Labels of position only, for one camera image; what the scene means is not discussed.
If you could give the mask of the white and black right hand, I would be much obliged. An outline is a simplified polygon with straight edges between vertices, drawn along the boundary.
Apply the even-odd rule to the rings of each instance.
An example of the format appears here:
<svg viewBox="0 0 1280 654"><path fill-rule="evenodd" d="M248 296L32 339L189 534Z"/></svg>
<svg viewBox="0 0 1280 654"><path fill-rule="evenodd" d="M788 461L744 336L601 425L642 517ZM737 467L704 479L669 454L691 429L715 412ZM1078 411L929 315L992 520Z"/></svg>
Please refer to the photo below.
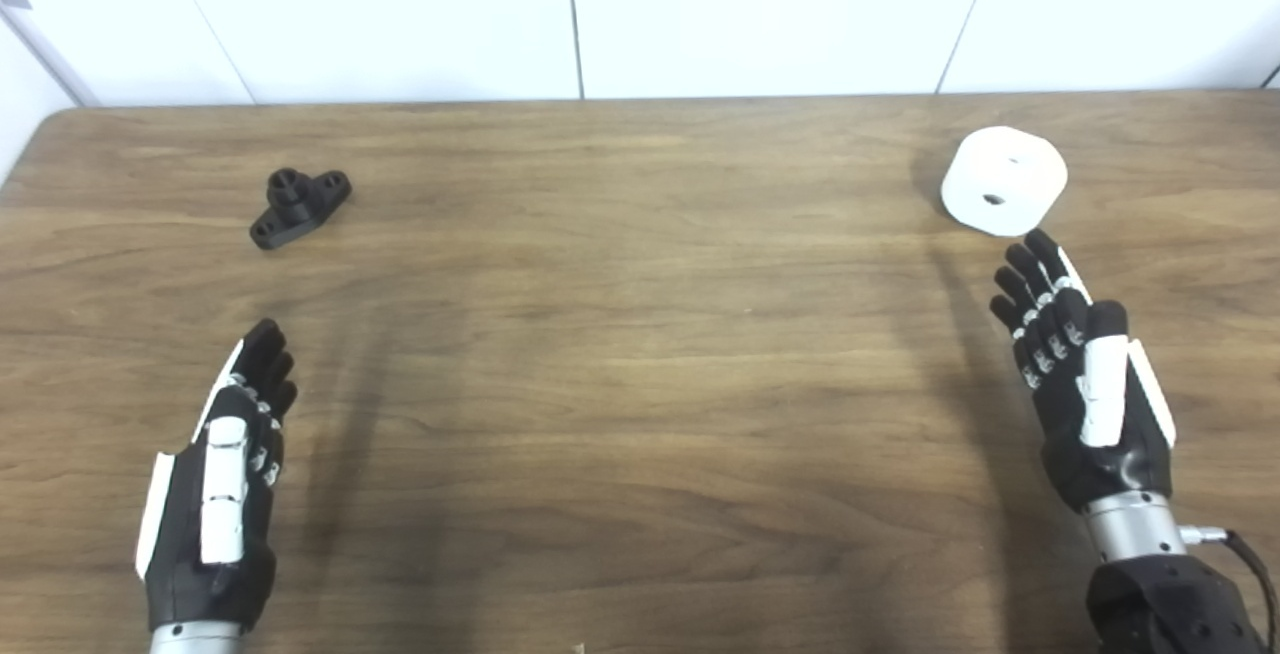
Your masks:
<svg viewBox="0 0 1280 654"><path fill-rule="evenodd" d="M1046 230L1010 244L989 311L1043 433L1041 461L1073 511L1125 493L1172 494L1172 413L1117 299L1094 299Z"/></svg>

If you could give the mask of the white and black left hand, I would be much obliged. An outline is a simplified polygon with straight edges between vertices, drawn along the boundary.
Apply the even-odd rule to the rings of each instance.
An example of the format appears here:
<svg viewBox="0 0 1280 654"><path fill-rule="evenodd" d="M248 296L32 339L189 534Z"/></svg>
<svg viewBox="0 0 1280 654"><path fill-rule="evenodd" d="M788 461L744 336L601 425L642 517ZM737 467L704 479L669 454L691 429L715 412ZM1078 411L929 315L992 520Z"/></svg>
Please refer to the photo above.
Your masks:
<svg viewBox="0 0 1280 654"><path fill-rule="evenodd" d="M284 331L265 317L232 349L195 431L159 453L134 571L156 653L237 653L276 577L270 530L283 421L297 398Z"/></svg>

